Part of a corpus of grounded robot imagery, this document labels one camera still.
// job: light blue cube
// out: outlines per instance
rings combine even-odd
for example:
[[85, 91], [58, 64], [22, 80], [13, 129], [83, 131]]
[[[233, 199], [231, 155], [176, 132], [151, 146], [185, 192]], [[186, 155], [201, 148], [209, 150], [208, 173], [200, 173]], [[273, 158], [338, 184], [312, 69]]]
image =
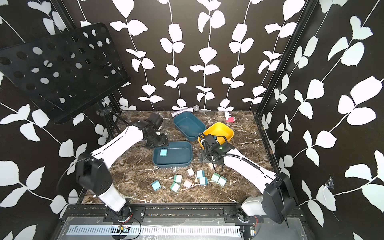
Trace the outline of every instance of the light blue cube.
[[174, 192], [177, 192], [180, 188], [180, 185], [178, 185], [177, 183], [173, 182], [172, 185], [170, 186], [170, 189]]
[[204, 185], [204, 186], [208, 185], [207, 177], [200, 177], [199, 183], [200, 183], [200, 185]]
[[197, 178], [204, 177], [204, 170], [196, 171], [196, 176], [197, 176]]
[[218, 183], [219, 185], [221, 185], [222, 187], [224, 187], [224, 185], [227, 183], [227, 179], [226, 179], [225, 177], [221, 176], [221, 177], [219, 178], [219, 180], [217, 181], [217, 183]]
[[158, 180], [154, 181], [152, 184], [153, 190], [157, 191], [161, 188], [160, 182]]
[[176, 182], [176, 183], [181, 183], [181, 180], [182, 180], [182, 178], [183, 178], [183, 176], [181, 176], [181, 175], [175, 175], [174, 177], [173, 177], [173, 181], [174, 182]]
[[166, 148], [160, 149], [160, 157], [166, 157], [168, 150]]
[[214, 172], [213, 175], [212, 175], [211, 180], [212, 180], [213, 182], [217, 183], [219, 179], [220, 179], [220, 175], [217, 174], [216, 172]]

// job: black and white leaf wallpaper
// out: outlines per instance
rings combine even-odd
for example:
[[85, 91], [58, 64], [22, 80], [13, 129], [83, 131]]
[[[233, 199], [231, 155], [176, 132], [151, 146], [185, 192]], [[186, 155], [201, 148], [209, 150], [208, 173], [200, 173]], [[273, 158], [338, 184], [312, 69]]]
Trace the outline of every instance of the black and white leaf wallpaper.
[[132, 76], [123, 110], [255, 110], [305, 0], [63, 0], [75, 25], [103, 22]]
[[262, 124], [317, 239], [381, 239], [381, 0], [320, 0]]
[[[50, 1], [0, 0], [0, 48], [65, 30]], [[101, 122], [90, 108], [56, 125], [0, 72], [0, 239], [49, 239], [81, 191], [74, 166], [59, 192], [56, 183], [79, 154], [104, 144]]]

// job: marble tabletop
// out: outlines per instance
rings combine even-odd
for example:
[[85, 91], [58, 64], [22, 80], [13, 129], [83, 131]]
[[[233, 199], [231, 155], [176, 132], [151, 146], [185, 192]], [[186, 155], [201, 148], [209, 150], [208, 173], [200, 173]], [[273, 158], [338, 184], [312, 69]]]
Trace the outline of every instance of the marble tabletop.
[[[187, 141], [184, 135], [173, 124], [170, 111], [158, 111], [164, 117], [161, 132], [168, 135], [169, 141]], [[125, 111], [122, 118], [127, 121], [146, 119], [151, 111]], [[232, 111], [235, 122], [225, 121], [222, 111], [199, 111], [194, 115], [198, 117], [206, 127], [216, 122], [223, 122], [234, 131], [234, 137], [230, 143], [235, 146], [243, 155], [260, 166], [273, 171], [269, 162], [261, 135], [253, 118], [252, 112]], [[121, 130], [125, 125], [119, 121]], [[153, 149], [144, 147], [145, 141], [133, 145], [128, 151], [121, 155], [109, 169], [113, 178], [113, 184], [130, 203], [179, 203], [179, 202], [239, 202], [245, 197], [256, 197], [261, 195], [260, 191], [238, 172], [225, 167], [220, 175], [227, 178], [227, 184], [222, 187], [217, 183], [210, 182], [215, 172], [208, 164], [198, 162], [200, 145], [198, 141], [191, 142], [193, 160], [188, 167], [179, 168], [158, 168], [152, 162]], [[192, 168], [196, 174], [197, 170], [204, 170], [208, 178], [208, 185], [198, 184], [195, 177], [190, 177], [194, 182], [191, 188], [183, 186], [187, 178], [185, 170]], [[175, 193], [170, 190], [175, 174], [182, 175], [180, 190]], [[161, 189], [154, 191], [151, 183], [158, 180]], [[93, 197], [93, 193], [87, 191], [83, 204], [97, 204], [101, 201]]]

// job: dark teal bin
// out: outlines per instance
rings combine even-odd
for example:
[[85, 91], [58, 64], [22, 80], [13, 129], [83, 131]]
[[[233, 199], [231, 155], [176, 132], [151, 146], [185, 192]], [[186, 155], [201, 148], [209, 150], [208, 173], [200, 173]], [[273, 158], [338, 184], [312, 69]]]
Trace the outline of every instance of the dark teal bin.
[[205, 124], [190, 112], [180, 113], [174, 117], [173, 123], [191, 142], [197, 140], [200, 132], [205, 131]]
[[[167, 149], [167, 156], [161, 157], [160, 150]], [[192, 162], [192, 145], [187, 141], [169, 142], [167, 147], [153, 149], [153, 163], [161, 168], [187, 167]]]

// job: yellow bin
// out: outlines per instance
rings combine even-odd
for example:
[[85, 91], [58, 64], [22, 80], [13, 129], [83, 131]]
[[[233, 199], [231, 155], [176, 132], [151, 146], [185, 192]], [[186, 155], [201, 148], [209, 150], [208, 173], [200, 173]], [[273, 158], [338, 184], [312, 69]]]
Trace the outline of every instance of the yellow bin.
[[[213, 136], [225, 136], [227, 138], [227, 140], [231, 140], [231, 138], [233, 137], [233, 130], [230, 129], [227, 125], [225, 125], [224, 123], [222, 122], [217, 122], [215, 124], [213, 124], [212, 126], [210, 126], [207, 130], [205, 130], [203, 132], [205, 135], [208, 135], [208, 134], [211, 134]], [[203, 145], [201, 144], [200, 142], [200, 137], [198, 139], [199, 143], [200, 143], [200, 146], [202, 149], [204, 149]], [[217, 138], [217, 141], [220, 143], [220, 144], [223, 144], [225, 143], [225, 140], [223, 137], [218, 137]]]

